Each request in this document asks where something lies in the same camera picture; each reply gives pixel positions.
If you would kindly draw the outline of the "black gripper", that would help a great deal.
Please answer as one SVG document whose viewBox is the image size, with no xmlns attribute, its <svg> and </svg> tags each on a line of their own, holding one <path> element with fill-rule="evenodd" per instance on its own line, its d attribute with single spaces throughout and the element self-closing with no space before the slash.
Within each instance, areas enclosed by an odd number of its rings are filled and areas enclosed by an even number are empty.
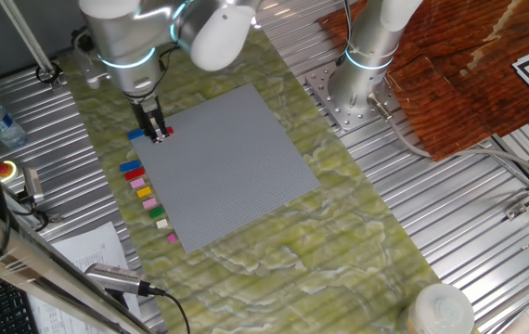
<svg viewBox="0 0 529 334">
<path fill-rule="evenodd" d="M 162 142 L 168 136 L 157 96 L 134 97 L 131 99 L 131 106 L 147 138 L 152 142 Z"/>
</svg>

